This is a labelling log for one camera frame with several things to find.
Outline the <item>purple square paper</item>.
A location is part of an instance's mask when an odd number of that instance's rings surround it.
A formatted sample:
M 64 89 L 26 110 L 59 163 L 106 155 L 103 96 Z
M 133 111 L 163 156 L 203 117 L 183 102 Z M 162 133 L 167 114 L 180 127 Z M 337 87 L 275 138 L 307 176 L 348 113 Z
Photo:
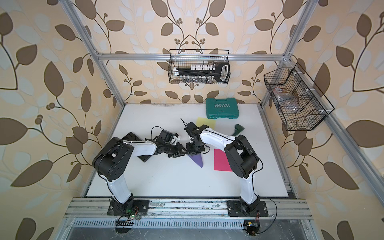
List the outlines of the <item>purple square paper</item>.
M 192 159 L 200 168 L 203 167 L 203 158 L 201 154 L 198 155 L 188 155 L 190 159 Z

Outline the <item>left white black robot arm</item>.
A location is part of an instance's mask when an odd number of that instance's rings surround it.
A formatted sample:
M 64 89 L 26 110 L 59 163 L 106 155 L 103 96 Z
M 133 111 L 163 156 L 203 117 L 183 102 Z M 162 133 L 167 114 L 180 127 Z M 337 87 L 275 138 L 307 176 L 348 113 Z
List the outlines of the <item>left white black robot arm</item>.
M 93 167 L 104 179 L 119 204 L 126 204 L 133 194 L 128 188 L 124 172 L 132 157 L 151 157 L 167 154 L 169 158 L 178 158 L 187 154 L 187 150 L 179 143 L 179 135 L 161 131 L 154 139 L 140 140 L 133 133 L 123 139 L 112 138 L 93 160 Z

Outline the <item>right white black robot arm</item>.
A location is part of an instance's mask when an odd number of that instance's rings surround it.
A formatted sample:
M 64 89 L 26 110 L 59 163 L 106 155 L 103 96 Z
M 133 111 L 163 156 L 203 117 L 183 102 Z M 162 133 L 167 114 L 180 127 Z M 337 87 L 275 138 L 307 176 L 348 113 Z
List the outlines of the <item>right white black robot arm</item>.
M 207 125 L 198 127 L 192 122 L 185 125 L 185 131 L 190 137 L 190 142 L 186 144 L 188 155 L 202 154 L 206 146 L 223 151 L 232 172 L 243 179 L 240 199 L 249 206 L 259 201 L 254 189 L 253 174 L 257 171 L 260 158 L 245 136 L 227 136 Z

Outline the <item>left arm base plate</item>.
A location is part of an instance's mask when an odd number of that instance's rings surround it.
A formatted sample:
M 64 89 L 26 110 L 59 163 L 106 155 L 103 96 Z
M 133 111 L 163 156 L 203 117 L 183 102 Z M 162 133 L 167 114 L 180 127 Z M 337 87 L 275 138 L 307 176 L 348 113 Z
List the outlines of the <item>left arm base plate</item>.
M 144 216 L 149 210 L 148 200 L 128 200 L 125 204 L 121 204 L 114 199 L 110 199 L 108 207 L 108 216 Z

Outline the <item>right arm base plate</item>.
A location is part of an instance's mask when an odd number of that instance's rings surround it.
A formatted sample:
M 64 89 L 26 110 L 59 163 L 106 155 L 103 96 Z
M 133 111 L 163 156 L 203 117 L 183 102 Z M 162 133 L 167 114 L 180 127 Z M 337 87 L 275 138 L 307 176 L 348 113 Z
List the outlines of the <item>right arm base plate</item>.
M 256 200 L 247 204 L 243 200 L 227 201 L 228 215 L 230 217 L 268 217 L 268 209 L 265 201 Z

